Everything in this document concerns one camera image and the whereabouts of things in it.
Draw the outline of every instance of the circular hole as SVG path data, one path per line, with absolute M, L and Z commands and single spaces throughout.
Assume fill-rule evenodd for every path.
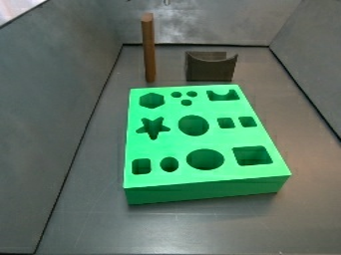
M 173 93 L 171 93 L 171 96 L 173 96 L 174 98 L 179 98 L 179 97 L 182 96 L 182 93 L 181 93 L 181 92 L 173 92 Z
M 222 166 L 224 155 L 213 149 L 198 149 L 186 157 L 187 164 L 199 170 L 213 170 Z
M 161 163 L 162 169 L 167 172 L 173 172 L 178 169 L 178 161 L 174 157 L 166 157 Z
M 201 116 L 185 116 L 178 121 L 178 128 L 187 135 L 203 135 L 209 129 L 207 120 Z
M 194 98 L 194 97 L 197 97 L 197 92 L 187 92 L 186 95 L 187 95 L 189 97 L 193 97 L 193 98 Z
M 191 100 L 182 100 L 181 103 L 183 106 L 189 107 L 191 105 Z

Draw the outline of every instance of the hexagonal hole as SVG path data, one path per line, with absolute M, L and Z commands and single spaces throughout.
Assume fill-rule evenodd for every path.
M 157 93 L 147 93 L 146 95 L 141 96 L 141 106 L 155 109 L 161 107 L 166 103 L 166 99 L 163 95 Z

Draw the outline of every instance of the arch-shaped hole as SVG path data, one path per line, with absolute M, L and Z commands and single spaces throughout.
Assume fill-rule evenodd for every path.
M 224 155 L 213 149 L 198 149 L 186 157 L 187 164 L 199 170 L 214 170 L 222 166 L 225 162 Z
M 240 100 L 238 93 L 236 90 L 229 90 L 229 92 L 225 95 L 217 94 L 214 91 L 207 91 L 207 98 L 211 101 L 234 101 Z
M 166 157 L 161 163 L 163 171 L 173 172 L 178 169 L 178 161 L 174 157 Z
M 178 121 L 179 130 L 191 136 L 203 135 L 209 130 L 209 123 L 201 116 L 185 116 Z

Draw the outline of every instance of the star-shaped hole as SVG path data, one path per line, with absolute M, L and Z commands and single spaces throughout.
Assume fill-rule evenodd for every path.
M 137 133 L 146 132 L 150 135 L 151 139 L 157 139 L 161 131 L 171 130 L 169 127 L 163 126 L 163 121 L 165 121 L 163 117 L 157 118 L 154 121 L 143 118 L 142 122 L 145 126 L 137 130 Z

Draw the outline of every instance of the cutout hole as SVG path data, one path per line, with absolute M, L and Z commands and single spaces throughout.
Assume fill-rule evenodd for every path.
M 269 164 L 273 162 L 264 146 L 234 147 L 233 153 L 241 166 Z
M 133 162 L 134 174 L 147 174 L 151 172 L 151 160 L 149 158 L 135 159 Z
M 245 128 L 257 127 L 257 123 L 253 117 L 240 117 L 240 123 Z
M 236 90 L 229 90 L 228 94 L 220 95 L 213 91 L 207 91 L 207 98 L 211 101 L 233 101 L 240 100 L 240 95 Z
M 187 164 L 199 170 L 214 170 L 225 162 L 224 155 L 213 149 L 198 149 L 186 157 Z
M 173 172 L 178 169 L 178 161 L 174 157 L 166 157 L 161 163 L 163 171 Z
M 191 98 L 197 97 L 197 92 L 187 92 L 186 95 Z
M 173 93 L 171 93 L 171 96 L 173 96 L 174 98 L 181 98 L 182 93 L 181 93 L 181 92 L 173 92 Z
M 157 139 L 162 131 L 170 131 L 171 129 L 163 125 L 165 118 L 159 117 L 154 121 L 143 118 L 143 127 L 137 130 L 137 133 L 147 133 L 151 139 Z
M 218 118 L 217 120 L 220 128 L 236 128 L 232 118 Z
M 163 95 L 159 95 L 157 93 L 149 93 L 143 96 L 141 96 L 141 106 L 155 109 L 161 107 L 166 103 L 166 99 Z
M 191 136 L 203 135 L 209 130 L 209 124 L 205 118 L 199 116 L 186 116 L 178 121 L 179 130 Z
M 181 103 L 183 106 L 189 107 L 191 105 L 191 100 L 182 100 Z

